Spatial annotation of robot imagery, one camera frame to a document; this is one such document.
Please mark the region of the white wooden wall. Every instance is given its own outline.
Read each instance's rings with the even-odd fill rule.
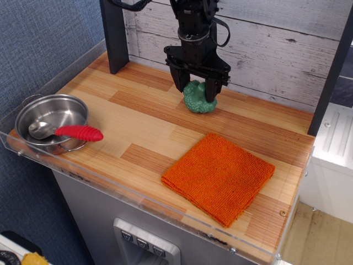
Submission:
[[[220,0],[217,17],[231,29],[228,45],[217,49],[232,66],[228,88],[313,113],[352,4]],[[169,71],[163,48],[180,45],[169,0],[154,0],[137,13],[124,11],[124,17],[130,60]],[[227,32],[217,29],[221,43]]]

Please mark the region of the spoon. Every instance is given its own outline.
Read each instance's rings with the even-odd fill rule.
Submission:
[[[60,128],[43,121],[32,123],[28,127],[29,134],[38,140],[51,135],[70,136],[82,141],[96,142],[103,139],[103,134],[96,128],[88,125],[65,125]]]

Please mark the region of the yellow object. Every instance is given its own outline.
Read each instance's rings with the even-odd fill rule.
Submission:
[[[23,256],[22,265],[49,265],[48,261],[37,252]]]

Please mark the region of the green broccoli toy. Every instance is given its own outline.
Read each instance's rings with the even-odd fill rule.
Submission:
[[[205,83],[193,80],[184,87],[184,102],[194,113],[207,113],[215,109],[217,99],[209,103],[206,100]]]

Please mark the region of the orange towel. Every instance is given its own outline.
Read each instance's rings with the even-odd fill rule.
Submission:
[[[274,171],[227,139],[208,134],[162,175],[162,182],[230,227]]]

